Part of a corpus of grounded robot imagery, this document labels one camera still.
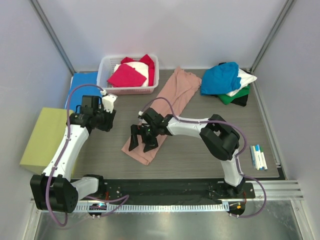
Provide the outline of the black t-shirt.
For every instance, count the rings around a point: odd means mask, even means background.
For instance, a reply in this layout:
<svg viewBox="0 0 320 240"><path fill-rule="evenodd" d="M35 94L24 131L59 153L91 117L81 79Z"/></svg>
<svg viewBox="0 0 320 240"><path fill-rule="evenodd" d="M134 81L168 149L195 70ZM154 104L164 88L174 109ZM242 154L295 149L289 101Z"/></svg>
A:
<svg viewBox="0 0 320 240"><path fill-rule="evenodd" d="M237 97L231 101L232 104L237 106L246 107L248 102L249 95L243 95L241 97Z"/></svg>

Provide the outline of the green t-shirt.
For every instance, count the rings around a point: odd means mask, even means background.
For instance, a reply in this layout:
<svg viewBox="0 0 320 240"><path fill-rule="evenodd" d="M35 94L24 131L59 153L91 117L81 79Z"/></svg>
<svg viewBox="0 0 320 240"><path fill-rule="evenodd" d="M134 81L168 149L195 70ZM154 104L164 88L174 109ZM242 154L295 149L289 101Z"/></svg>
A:
<svg viewBox="0 0 320 240"><path fill-rule="evenodd" d="M248 85L248 86L244 87L242 90L240 90L236 95L234 95L232 97L227 96L226 94L220 94L217 97L222 101L223 104L229 105L229 104L231 104L233 99L239 98L239 97L244 96L244 95L249 95L250 94L250 90L251 90L251 86Z"/></svg>

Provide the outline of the red t-shirt in basket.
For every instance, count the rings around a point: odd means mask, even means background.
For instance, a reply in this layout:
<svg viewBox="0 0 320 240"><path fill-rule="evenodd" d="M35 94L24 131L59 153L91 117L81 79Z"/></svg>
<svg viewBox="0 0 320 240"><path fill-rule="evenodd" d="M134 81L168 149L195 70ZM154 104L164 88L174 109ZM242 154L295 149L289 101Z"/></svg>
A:
<svg viewBox="0 0 320 240"><path fill-rule="evenodd" d="M114 88L151 87L154 85L155 62L148 54L139 60L125 57L113 69L107 83Z"/></svg>

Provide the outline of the yellow-green box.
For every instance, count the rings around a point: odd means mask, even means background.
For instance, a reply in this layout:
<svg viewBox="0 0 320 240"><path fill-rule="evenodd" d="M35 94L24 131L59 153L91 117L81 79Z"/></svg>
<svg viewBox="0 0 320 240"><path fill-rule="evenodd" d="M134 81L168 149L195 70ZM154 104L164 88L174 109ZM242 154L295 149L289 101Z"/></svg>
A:
<svg viewBox="0 0 320 240"><path fill-rule="evenodd" d="M19 165L40 175L54 157L67 126L67 111L44 107L40 111Z"/></svg>

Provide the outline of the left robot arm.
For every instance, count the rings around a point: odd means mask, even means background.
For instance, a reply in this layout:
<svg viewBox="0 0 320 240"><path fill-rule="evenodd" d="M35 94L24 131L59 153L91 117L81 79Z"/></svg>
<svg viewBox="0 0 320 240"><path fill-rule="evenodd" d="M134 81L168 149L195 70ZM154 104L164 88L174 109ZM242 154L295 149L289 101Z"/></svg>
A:
<svg viewBox="0 0 320 240"><path fill-rule="evenodd" d="M74 165L92 130L109 132L116 115L116 95L84 95L77 111L69 116L62 141L42 174L35 174L30 187L39 210L72 213L79 200L92 196L101 200L106 195L104 178L86 174L71 182Z"/></svg>

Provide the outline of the blue t-shirt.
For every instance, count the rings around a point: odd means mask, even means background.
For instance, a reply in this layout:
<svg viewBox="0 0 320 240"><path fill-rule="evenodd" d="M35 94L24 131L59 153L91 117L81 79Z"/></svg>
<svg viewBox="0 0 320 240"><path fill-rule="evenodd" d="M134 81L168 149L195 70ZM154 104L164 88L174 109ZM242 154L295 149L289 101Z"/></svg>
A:
<svg viewBox="0 0 320 240"><path fill-rule="evenodd" d="M207 69L202 77L200 94L223 95L241 87L239 65L236 62L226 62Z"/></svg>

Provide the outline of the white plastic basket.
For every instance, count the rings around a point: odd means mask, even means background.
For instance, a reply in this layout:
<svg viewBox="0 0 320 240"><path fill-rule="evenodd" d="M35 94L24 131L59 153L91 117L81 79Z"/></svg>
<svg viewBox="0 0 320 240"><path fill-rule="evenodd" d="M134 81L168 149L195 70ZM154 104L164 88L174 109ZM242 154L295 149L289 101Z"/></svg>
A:
<svg viewBox="0 0 320 240"><path fill-rule="evenodd" d="M159 84L158 57L106 56L99 64L96 83L110 94L151 94Z"/></svg>

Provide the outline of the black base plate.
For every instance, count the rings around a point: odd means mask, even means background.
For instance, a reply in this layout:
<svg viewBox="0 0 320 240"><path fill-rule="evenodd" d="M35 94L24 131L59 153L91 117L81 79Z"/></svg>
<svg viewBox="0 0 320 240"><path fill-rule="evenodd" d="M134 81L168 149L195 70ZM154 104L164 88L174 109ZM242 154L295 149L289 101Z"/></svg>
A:
<svg viewBox="0 0 320 240"><path fill-rule="evenodd" d="M129 195L127 205L191 206L219 204L223 200L254 199L252 183L246 182L240 193L228 190L221 178L186 179L107 179L106 190L98 199L115 200Z"/></svg>

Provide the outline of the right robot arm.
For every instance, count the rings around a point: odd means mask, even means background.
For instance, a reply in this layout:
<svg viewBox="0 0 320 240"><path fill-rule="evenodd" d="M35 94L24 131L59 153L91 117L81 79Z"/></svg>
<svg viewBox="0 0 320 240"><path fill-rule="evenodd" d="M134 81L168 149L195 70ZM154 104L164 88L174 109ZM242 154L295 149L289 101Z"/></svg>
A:
<svg viewBox="0 0 320 240"><path fill-rule="evenodd" d="M128 150L131 152L139 146L138 136L141 136L147 153L159 147L158 136L188 136L201 139L209 152L220 160L224 172L224 187L226 194L237 198L244 191L245 178L239 163L240 135L234 127L218 114L210 118L191 119L173 114L162 116L153 108L139 114L143 121L141 125L130 127L131 137Z"/></svg>

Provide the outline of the pink t-shirt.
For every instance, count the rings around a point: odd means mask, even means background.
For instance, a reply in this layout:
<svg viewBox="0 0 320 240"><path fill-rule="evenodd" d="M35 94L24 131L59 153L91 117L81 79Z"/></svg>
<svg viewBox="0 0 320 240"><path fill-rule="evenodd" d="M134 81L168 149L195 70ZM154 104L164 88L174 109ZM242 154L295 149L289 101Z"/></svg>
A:
<svg viewBox="0 0 320 240"><path fill-rule="evenodd" d="M165 117L172 113L169 107L169 104L171 104L175 115L179 116L194 94L198 91L201 83L201 78L191 72L186 72L180 67L177 67L157 95L158 97L165 99L155 100L150 107ZM157 147L153 150L143 152L144 145L142 144L142 138L140 136L138 137L138 143L138 147L130 151L130 140L127 140L121 151L138 162L144 165L149 165L160 148Z"/></svg>

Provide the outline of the white t-shirt on pile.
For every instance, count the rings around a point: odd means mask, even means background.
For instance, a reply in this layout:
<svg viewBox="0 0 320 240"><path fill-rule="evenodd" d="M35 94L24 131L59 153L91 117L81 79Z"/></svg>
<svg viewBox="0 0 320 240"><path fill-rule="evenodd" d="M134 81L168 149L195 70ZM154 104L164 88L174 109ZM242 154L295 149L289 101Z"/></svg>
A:
<svg viewBox="0 0 320 240"><path fill-rule="evenodd" d="M240 88L227 93L227 96L235 96L244 87L248 86L249 84L255 82L258 79L255 75L251 75L240 68L238 69L238 77L240 77Z"/></svg>

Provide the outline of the marker pens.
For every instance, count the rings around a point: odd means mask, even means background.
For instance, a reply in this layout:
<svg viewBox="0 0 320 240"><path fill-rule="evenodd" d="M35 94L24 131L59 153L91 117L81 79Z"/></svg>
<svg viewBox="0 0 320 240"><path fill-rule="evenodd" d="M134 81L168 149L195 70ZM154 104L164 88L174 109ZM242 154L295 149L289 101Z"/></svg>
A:
<svg viewBox="0 0 320 240"><path fill-rule="evenodd" d="M259 144L249 146L253 168L259 171L267 171L268 166L264 151Z"/></svg>

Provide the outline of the white t-shirt in basket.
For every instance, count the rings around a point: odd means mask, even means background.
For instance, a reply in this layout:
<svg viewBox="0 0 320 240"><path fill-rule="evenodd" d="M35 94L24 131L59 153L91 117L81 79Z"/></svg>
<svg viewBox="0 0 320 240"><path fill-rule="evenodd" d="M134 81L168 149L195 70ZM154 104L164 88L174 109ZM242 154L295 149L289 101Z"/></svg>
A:
<svg viewBox="0 0 320 240"><path fill-rule="evenodd" d="M147 87L149 83L149 67L143 62L117 64L113 74L110 84L116 88Z"/></svg>

